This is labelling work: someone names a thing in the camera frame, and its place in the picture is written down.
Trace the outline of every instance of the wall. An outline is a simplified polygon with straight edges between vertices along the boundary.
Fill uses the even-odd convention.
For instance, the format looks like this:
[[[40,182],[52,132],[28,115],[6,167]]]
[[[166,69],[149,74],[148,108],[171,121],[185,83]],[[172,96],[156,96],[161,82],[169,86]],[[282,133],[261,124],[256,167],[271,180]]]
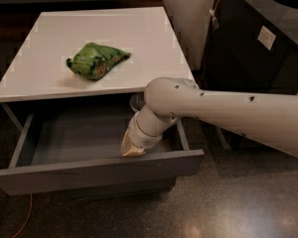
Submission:
[[[164,0],[191,69],[199,69],[214,0]]]

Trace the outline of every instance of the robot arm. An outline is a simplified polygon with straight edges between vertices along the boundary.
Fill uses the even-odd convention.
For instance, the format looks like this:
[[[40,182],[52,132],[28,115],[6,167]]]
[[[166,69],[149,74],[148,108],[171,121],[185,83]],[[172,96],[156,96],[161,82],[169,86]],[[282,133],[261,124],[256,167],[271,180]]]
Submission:
[[[298,96],[203,91],[191,80],[156,78],[129,123],[123,156],[155,146],[182,117],[196,118],[298,158]]]

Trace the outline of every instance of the tabletop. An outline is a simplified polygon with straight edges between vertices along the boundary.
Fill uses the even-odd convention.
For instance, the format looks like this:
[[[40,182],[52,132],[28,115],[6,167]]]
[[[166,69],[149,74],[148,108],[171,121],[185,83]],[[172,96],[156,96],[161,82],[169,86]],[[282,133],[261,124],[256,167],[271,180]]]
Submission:
[[[90,42],[132,55],[86,80],[66,60]],[[137,92],[160,76],[193,79],[163,7],[43,12],[0,81],[0,102]]]

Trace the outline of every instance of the gray drawer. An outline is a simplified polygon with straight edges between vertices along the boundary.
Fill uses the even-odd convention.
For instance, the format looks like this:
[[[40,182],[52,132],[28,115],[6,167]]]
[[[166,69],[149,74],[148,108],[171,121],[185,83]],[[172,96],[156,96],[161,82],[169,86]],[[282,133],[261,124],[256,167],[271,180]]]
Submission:
[[[106,102],[60,105],[29,115],[10,166],[0,170],[8,194],[173,179],[198,171],[202,150],[190,151],[179,122],[145,156],[122,158],[120,143],[133,113]]]

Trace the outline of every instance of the speckled floor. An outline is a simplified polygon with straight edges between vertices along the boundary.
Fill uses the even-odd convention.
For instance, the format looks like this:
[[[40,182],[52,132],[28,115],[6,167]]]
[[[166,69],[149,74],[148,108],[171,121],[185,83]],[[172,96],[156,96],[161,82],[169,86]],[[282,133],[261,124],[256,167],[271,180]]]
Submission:
[[[213,126],[184,124],[190,147],[205,151],[197,175],[167,192],[97,201],[35,194],[20,237],[298,238],[298,160],[266,147],[224,150]],[[17,138],[0,107],[0,168]],[[29,205],[29,195],[0,189],[0,237],[20,229]]]

